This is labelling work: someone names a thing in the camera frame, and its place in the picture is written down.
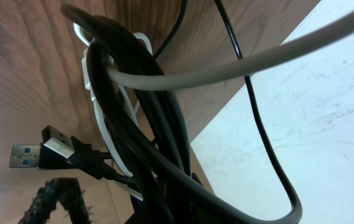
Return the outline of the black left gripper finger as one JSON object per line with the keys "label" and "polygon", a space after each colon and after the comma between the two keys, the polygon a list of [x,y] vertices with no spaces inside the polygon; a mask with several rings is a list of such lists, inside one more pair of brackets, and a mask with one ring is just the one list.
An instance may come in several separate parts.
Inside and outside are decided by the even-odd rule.
{"label": "black left gripper finger", "polygon": [[41,187],[31,206],[24,212],[18,224],[44,224],[60,203],[68,212],[73,224],[89,224],[90,213],[83,199],[83,191],[77,178],[54,178]]}

